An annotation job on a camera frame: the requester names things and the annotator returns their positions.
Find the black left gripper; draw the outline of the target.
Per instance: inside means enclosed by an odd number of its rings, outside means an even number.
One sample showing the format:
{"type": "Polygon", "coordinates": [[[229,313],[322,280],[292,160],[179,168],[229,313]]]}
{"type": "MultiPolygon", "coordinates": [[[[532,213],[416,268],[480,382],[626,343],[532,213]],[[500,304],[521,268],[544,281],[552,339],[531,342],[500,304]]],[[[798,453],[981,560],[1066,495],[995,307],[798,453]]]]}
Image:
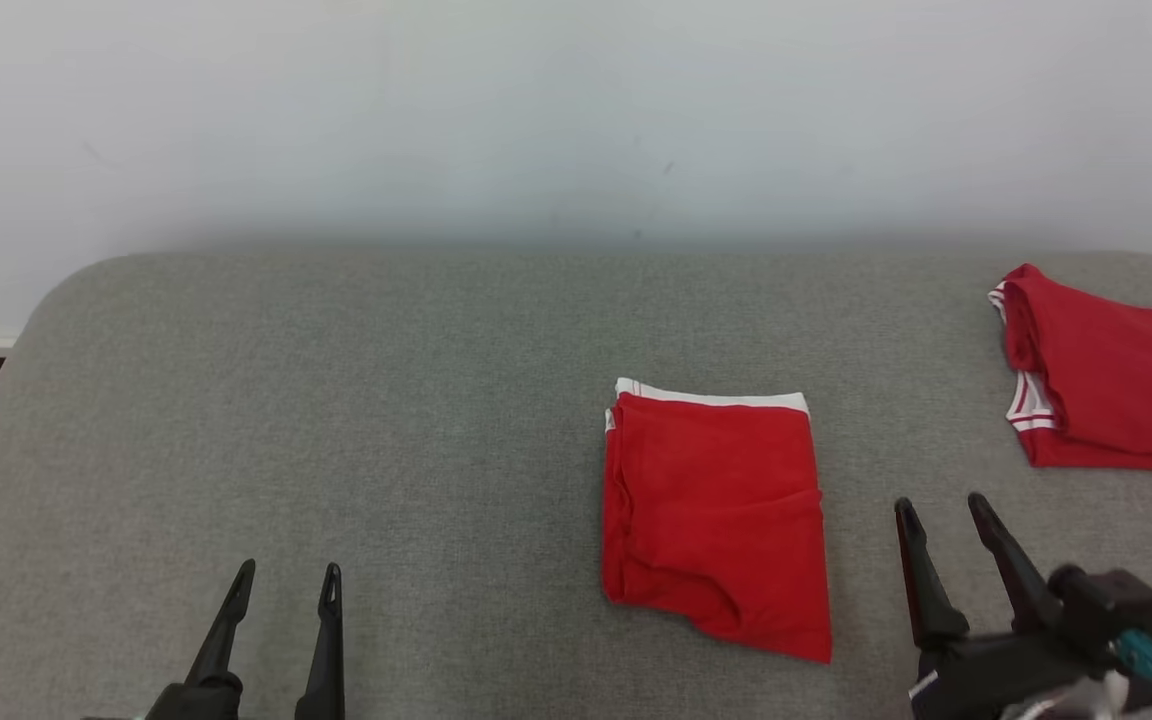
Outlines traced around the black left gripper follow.
{"type": "MultiPolygon", "coordinates": [[[[185,683],[172,683],[152,703],[145,719],[238,719],[243,685],[229,669],[237,626],[247,617],[256,561],[238,566],[227,597],[212,620],[185,683]]],[[[319,629],[305,694],[294,707],[294,719],[346,719],[342,574],[329,562],[323,579],[317,617],[319,629]]]]}

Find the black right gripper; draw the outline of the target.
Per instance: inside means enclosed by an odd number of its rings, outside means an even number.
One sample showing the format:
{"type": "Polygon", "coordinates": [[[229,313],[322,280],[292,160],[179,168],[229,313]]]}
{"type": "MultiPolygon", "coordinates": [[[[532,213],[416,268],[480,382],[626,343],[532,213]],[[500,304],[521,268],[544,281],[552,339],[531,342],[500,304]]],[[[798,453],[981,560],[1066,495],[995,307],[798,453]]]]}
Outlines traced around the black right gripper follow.
{"type": "Polygon", "coordinates": [[[1011,537],[987,497],[969,493],[975,530],[1005,583],[1011,634],[968,635],[929,555],[927,533],[910,498],[893,506],[902,579],[918,647],[909,691],[915,719],[1121,719],[1152,705],[1152,688],[1126,674],[1111,647],[1085,655],[1056,628],[1061,602],[1011,537]]]}

